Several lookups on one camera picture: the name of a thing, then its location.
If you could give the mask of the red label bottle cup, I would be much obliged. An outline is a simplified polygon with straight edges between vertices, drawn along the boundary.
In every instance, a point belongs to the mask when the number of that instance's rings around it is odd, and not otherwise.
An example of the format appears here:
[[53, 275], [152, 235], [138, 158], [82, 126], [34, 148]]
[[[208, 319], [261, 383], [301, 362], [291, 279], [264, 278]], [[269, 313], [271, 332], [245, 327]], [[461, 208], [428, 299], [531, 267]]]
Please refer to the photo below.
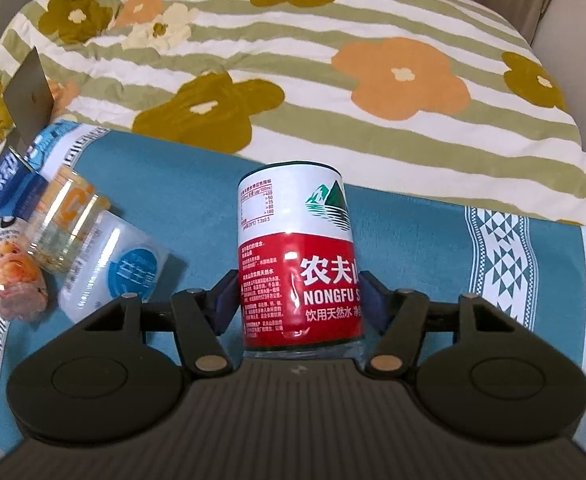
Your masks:
[[267, 359], [356, 359], [363, 314], [342, 175], [280, 162], [238, 186], [244, 353]]

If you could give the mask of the white blue label bottle cup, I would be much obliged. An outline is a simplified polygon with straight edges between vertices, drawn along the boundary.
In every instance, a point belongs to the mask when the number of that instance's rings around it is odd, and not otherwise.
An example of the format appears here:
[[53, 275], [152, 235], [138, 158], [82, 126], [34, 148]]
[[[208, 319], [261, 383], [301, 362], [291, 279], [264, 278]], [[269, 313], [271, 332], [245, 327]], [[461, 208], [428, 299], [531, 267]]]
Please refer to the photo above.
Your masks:
[[110, 211], [99, 214], [60, 288], [58, 306], [74, 323], [126, 294], [147, 301], [167, 250]]

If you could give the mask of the yellow orange label bottle cup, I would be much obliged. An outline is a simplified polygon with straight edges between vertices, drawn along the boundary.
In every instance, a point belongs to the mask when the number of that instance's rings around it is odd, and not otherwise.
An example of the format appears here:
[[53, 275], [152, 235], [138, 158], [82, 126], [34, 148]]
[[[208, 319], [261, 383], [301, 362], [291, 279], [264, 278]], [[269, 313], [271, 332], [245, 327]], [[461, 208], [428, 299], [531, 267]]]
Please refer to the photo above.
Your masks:
[[99, 214], [110, 200], [95, 185], [62, 165], [25, 229], [25, 250], [49, 273], [68, 273]]

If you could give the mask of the dark blue label bottle cup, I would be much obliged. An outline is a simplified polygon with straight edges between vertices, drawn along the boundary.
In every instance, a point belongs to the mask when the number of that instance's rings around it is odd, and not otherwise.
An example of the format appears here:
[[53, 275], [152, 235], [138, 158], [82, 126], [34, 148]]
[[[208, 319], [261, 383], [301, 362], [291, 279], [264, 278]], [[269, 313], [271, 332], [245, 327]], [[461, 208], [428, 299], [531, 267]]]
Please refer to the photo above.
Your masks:
[[13, 148], [0, 156], [0, 218], [30, 220], [48, 181]]

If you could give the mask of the floral striped duvet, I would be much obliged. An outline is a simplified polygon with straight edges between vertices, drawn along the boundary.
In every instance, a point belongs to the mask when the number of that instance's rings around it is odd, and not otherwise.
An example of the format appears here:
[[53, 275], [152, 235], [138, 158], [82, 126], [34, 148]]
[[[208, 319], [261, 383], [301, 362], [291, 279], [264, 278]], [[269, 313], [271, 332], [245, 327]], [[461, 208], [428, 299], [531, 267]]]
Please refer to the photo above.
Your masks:
[[0, 35], [0, 148], [31, 52], [58, 118], [586, 224], [560, 87], [471, 0], [32, 0]]

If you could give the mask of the grey cardboard flap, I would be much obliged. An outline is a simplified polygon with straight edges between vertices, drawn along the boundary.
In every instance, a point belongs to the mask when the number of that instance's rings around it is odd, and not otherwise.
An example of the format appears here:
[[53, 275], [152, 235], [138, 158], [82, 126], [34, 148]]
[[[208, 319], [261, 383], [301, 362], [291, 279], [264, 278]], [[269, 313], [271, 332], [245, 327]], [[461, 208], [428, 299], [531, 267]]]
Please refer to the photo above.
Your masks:
[[4, 98], [14, 125], [8, 143], [23, 154], [38, 133], [48, 126], [54, 108], [54, 97], [36, 49], [28, 52], [9, 82]]

